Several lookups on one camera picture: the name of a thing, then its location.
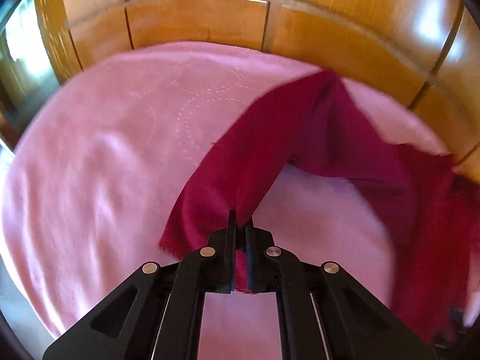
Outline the crimson red garment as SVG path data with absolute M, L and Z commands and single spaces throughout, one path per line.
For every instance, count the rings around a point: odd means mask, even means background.
M 453 171 L 449 155 L 383 141 L 332 71 L 249 106 L 185 184 L 160 248 L 184 258 L 231 210 L 245 224 L 288 164 L 358 189 L 395 247 L 393 313 L 427 342 L 447 331 L 451 311 L 466 303 L 479 248 L 479 186 Z

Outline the pink bed sheet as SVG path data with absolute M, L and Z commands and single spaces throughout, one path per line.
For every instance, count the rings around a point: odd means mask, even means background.
M 244 110 L 318 68 L 278 55 L 179 42 L 114 55 L 45 105 L 1 184 L 1 257 L 57 339 L 158 247 L 174 202 L 208 150 Z M 343 79 L 390 143 L 447 153 L 396 100 Z M 394 250 L 347 180 L 286 166 L 254 224 L 300 260 L 334 260 L 389 306 Z M 281 359 L 274 294 L 208 294 L 199 359 Z

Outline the wooden wardrobe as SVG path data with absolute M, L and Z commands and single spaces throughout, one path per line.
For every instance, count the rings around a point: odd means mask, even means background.
M 54 72 L 170 41 L 335 69 L 420 116 L 479 178 L 479 26 L 466 0 L 34 0 Z

